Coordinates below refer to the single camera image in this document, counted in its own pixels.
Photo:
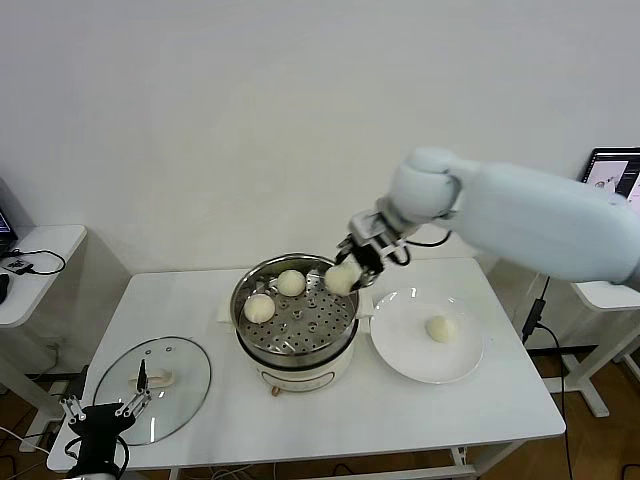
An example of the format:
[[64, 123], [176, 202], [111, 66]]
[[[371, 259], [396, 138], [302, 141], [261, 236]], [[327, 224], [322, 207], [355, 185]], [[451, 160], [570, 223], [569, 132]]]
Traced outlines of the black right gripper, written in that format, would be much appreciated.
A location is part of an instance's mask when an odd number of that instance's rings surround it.
[[342, 264], [349, 256], [359, 265], [350, 269], [353, 280], [351, 292], [372, 286], [384, 271], [381, 255], [371, 244], [360, 245], [352, 237], [347, 237], [337, 245], [334, 264]]

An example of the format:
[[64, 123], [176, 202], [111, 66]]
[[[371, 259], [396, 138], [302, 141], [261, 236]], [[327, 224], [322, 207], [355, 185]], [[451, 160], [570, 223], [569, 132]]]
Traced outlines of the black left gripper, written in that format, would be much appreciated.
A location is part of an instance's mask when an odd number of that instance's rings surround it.
[[126, 402], [88, 406], [84, 394], [88, 368], [84, 367], [67, 385], [59, 403], [76, 437], [69, 447], [80, 444], [73, 470], [125, 470], [130, 459], [129, 446], [122, 433], [135, 423], [152, 400], [146, 362], [141, 360], [133, 397]]

